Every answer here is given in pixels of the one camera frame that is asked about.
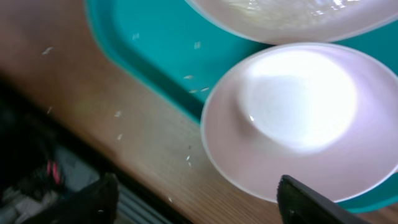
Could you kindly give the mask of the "teal plastic tray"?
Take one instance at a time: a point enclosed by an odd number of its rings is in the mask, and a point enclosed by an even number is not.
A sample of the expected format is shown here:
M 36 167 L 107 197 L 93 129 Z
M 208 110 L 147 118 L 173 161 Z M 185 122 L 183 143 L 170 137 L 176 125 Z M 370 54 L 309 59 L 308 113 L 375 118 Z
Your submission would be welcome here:
M 91 30 L 105 54 L 200 122 L 212 89 L 242 60 L 271 47 L 215 26 L 187 1 L 87 1 Z M 365 53 L 397 75 L 397 21 L 334 42 Z M 397 170 L 375 189 L 337 202 L 353 213 L 397 202 Z

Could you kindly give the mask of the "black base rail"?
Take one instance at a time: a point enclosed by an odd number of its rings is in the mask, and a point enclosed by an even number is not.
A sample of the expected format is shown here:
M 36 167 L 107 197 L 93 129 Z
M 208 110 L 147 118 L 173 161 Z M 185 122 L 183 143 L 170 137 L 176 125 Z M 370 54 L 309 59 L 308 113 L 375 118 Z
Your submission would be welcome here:
M 106 173 L 119 182 L 114 222 L 187 222 L 18 92 L 1 85 L 2 223 L 23 223 Z

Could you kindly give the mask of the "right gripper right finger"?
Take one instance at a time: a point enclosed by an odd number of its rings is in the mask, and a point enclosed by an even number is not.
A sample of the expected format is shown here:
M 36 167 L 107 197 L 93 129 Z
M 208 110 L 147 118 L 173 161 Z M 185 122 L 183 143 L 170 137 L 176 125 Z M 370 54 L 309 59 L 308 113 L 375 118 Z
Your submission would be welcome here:
M 283 224 L 368 224 L 289 175 L 280 178 L 277 204 Z

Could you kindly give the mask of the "white plate with rice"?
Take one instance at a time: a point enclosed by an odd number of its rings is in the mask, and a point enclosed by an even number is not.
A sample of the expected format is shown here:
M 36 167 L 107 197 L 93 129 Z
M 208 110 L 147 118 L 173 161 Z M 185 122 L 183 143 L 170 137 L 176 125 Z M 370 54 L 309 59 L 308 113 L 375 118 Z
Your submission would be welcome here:
M 215 26 L 265 44 L 334 42 L 397 21 L 397 0 L 188 0 Z

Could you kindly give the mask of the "small pink bowl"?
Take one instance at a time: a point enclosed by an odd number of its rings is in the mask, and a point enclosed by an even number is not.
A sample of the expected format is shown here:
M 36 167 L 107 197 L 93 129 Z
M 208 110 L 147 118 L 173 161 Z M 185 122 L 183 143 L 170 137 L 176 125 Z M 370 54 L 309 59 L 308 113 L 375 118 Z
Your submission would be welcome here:
M 397 170 L 397 75 L 342 45 L 271 47 L 218 81 L 201 140 L 217 171 L 257 198 L 275 202 L 290 175 L 346 201 Z

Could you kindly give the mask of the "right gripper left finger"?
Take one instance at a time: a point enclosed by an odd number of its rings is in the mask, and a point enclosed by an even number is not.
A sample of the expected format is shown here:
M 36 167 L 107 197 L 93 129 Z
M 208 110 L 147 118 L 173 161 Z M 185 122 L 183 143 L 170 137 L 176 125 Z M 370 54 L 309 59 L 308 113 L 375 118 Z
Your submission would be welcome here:
M 28 218 L 23 224 L 113 224 L 117 218 L 119 182 L 112 173 L 70 198 Z

